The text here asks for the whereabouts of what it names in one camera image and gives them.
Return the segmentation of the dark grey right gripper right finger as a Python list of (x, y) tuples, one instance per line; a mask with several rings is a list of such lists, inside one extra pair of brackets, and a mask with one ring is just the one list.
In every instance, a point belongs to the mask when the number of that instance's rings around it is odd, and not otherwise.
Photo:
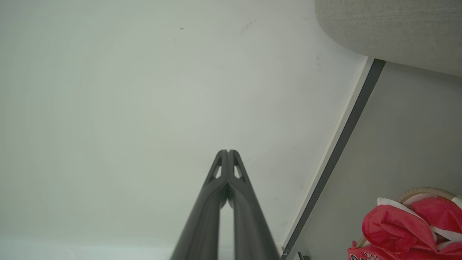
[(279, 260), (276, 244), (238, 151), (230, 150), (228, 160), (235, 259)]

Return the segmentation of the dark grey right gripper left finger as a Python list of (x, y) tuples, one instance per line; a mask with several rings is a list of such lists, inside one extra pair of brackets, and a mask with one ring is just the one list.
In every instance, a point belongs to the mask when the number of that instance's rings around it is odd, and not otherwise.
[(188, 217), (172, 260), (217, 260), (221, 208), (227, 201), (228, 151), (218, 151)]

